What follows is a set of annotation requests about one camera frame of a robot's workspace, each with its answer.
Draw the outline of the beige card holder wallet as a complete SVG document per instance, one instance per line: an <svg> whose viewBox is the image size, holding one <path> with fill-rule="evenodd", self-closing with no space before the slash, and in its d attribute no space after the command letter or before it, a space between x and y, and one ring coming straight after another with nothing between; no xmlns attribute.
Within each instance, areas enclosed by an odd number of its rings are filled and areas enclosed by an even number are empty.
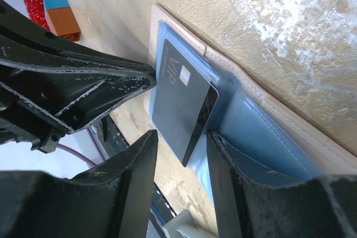
<svg viewBox="0 0 357 238"><path fill-rule="evenodd" d="M269 169L295 178L356 173L356 156L284 106L241 67L155 4L149 63L157 69L163 66L163 43L167 40L219 91L211 126L230 144Z"/></svg>

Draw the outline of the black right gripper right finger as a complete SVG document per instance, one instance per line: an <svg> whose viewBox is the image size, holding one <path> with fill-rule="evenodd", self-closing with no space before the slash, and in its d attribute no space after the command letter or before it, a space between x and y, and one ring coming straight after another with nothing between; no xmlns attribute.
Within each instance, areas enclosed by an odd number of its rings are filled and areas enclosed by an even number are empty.
<svg viewBox="0 0 357 238"><path fill-rule="evenodd" d="M356 177L299 180L206 136L220 237L355 237Z"/></svg>

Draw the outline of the black VIP card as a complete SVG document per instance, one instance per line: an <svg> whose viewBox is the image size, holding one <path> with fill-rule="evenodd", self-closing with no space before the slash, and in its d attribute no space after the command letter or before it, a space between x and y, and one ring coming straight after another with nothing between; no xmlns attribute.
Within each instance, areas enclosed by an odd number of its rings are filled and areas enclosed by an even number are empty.
<svg viewBox="0 0 357 238"><path fill-rule="evenodd" d="M183 166L187 166L217 100L217 90L165 39L152 121Z"/></svg>

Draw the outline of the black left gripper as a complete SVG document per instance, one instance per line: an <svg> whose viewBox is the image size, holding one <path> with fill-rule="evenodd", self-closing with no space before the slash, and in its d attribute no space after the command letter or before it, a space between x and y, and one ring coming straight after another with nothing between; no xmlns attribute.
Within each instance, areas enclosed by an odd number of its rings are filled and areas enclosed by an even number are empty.
<svg viewBox="0 0 357 238"><path fill-rule="evenodd" d="M148 65L61 38L1 2L1 128L4 141L50 153L155 86Z"/></svg>

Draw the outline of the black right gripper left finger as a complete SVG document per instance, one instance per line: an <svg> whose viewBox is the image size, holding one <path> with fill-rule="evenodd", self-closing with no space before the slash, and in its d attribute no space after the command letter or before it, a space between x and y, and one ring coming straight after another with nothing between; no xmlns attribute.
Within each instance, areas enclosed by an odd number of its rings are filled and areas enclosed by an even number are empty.
<svg viewBox="0 0 357 238"><path fill-rule="evenodd" d="M148 220L123 226L124 175L134 153L72 179L41 171L1 173L2 237L145 237Z"/></svg>

